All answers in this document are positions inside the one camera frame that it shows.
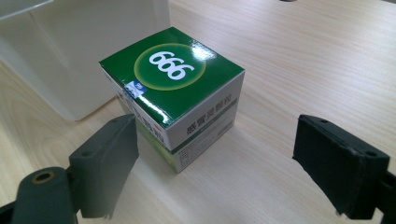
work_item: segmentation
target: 999 logo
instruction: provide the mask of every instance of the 999 logo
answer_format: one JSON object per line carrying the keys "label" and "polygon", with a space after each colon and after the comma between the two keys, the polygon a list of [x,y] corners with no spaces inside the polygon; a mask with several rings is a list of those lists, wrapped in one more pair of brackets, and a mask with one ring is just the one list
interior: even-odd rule
{"label": "999 logo", "polygon": [[196,57],[191,47],[163,44],[144,51],[134,64],[134,73],[146,87],[172,91],[198,80],[205,68],[205,60]]}

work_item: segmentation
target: box side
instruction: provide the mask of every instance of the box side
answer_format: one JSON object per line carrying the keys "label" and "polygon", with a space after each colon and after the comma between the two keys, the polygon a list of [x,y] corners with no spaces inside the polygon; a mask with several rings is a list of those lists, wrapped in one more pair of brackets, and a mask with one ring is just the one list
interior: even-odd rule
{"label": "box side", "polygon": [[184,170],[199,155],[207,150],[213,143],[224,135],[231,127],[235,120],[236,109],[238,107],[238,99],[229,109],[222,111],[223,114],[213,123],[199,133],[187,145],[180,148],[174,155],[175,169],[177,173]]}
{"label": "box side", "polygon": [[147,130],[155,137],[157,140],[164,145],[165,148],[169,148],[169,138],[166,130],[159,125],[146,111],[144,111],[132,98],[132,96],[113,79],[112,76],[104,69],[104,73],[108,81],[112,84],[114,93],[117,98],[127,106],[131,113],[135,114],[137,120],[141,122],[141,125],[147,128]]}
{"label": "box side", "polygon": [[239,98],[245,71],[225,83],[200,104],[186,113],[171,127],[167,129],[169,136],[169,149],[172,153],[181,144],[188,144],[194,136],[202,133],[213,119],[223,110],[229,109],[229,105],[235,104]]}

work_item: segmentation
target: wooden table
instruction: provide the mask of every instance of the wooden table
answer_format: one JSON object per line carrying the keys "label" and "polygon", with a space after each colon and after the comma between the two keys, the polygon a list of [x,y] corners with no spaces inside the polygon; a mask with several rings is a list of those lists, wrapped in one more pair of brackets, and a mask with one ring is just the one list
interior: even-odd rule
{"label": "wooden table", "polygon": [[[176,175],[143,139],[111,221],[379,223],[338,217],[292,157],[300,114],[328,119],[388,153],[396,174],[396,4],[381,0],[170,0],[172,24],[247,69],[235,125]],[[3,63],[0,204],[37,169],[123,114],[112,100],[66,121]]]}

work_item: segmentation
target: medicine box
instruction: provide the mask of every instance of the medicine box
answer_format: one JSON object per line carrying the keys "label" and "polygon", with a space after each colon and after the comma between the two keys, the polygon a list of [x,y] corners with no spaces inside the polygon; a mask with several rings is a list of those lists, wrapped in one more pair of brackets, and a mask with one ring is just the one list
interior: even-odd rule
{"label": "medicine box", "polygon": [[100,64],[177,173],[233,126],[245,70],[174,27]]}

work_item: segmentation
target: black mechanical part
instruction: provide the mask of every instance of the black mechanical part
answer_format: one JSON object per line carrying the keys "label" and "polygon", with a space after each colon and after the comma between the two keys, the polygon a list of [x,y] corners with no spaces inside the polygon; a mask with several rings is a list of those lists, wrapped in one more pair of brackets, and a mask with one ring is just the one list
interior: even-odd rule
{"label": "black mechanical part", "polygon": [[50,167],[26,176],[18,188],[13,224],[75,223],[66,170]]}
{"label": "black mechanical part", "polygon": [[383,223],[396,223],[396,178],[387,171],[387,154],[325,119],[307,115],[299,117],[293,154],[338,214],[371,219],[378,207]]}
{"label": "black mechanical part", "polygon": [[75,209],[83,217],[111,217],[139,156],[134,116],[108,122],[69,157]]}
{"label": "black mechanical part", "polygon": [[70,157],[70,167],[26,176],[17,199],[0,207],[0,223],[76,224],[83,217],[111,217],[138,158],[134,115],[108,122]]}

